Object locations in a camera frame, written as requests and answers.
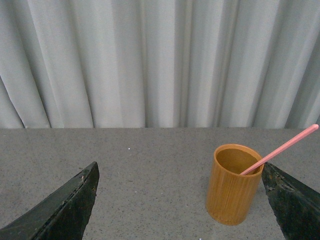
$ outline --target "white curtain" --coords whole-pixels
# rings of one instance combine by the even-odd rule
[[[0,128],[319,116],[319,0],[0,0]]]

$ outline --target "bamboo cup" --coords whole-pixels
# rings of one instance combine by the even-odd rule
[[[216,221],[238,225],[248,214],[264,165],[247,175],[244,170],[262,157],[249,147],[225,144],[214,151],[206,209]]]

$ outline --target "pink straw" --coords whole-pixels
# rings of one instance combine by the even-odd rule
[[[283,152],[284,150],[286,150],[287,148],[291,147],[293,144],[299,142],[301,139],[305,138],[306,136],[308,136],[309,134],[313,133],[315,130],[317,130],[319,128],[318,124],[313,124],[310,127],[308,127],[307,129],[303,130],[302,132],[300,132],[297,136],[291,138],[289,141],[287,141],[285,144],[283,144],[282,146],[278,147],[276,150],[274,150],[273,152],[269,153],[267,156],[265,156],[264,158],[262,158],[260,161],[258,161],[257,163],[253,164],[251,167],[249,167],[248,169],[244,170],[242,173],[240,173],[240,175],[246,175],[248,173],[250,173],[252,170],[255,170],[256,168],[260,167],[262,164],[266,163],[267,161],[269,161],[270,159],[272,159],[274,156],[278,155],[279,153]]]

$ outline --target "table surface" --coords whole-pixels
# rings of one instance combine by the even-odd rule
[[[100,180],[84,240],[284,239],[260,181],[246,220],[216,222],[205,201],[213,152],[246,145],[267,155],[300,129],[0,129],[0,228],[82,168]],[[320,192],[320,131],[270,162]]]

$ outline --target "straw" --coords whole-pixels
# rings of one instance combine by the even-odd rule
[[[262,164],[266,163],[267,161],[272,159],[274,156],[278,155],[279,153],[283,152],[287,148],[291,147],[293,144],[299,142],[301,139],[303,139],[306,136],[308,136],[309,134],[313,133],[318,128],[319,128],[318,124],[311,125],[310,127],[305,129],[304,131],[300,132],[297,136],[293,137],[292,139],[287,141],[285,144],[283,144],[282,146],[278,147],[273,152],[269,153],[267,156],[262,158],[260,161],[258,161],[257,163],[253,164],[248,169],[244,170],[242,173],[240,173],[240,175],[246,175],[246,174],[250,173],[252,170],[255,170],[256,168],[260,167]]]

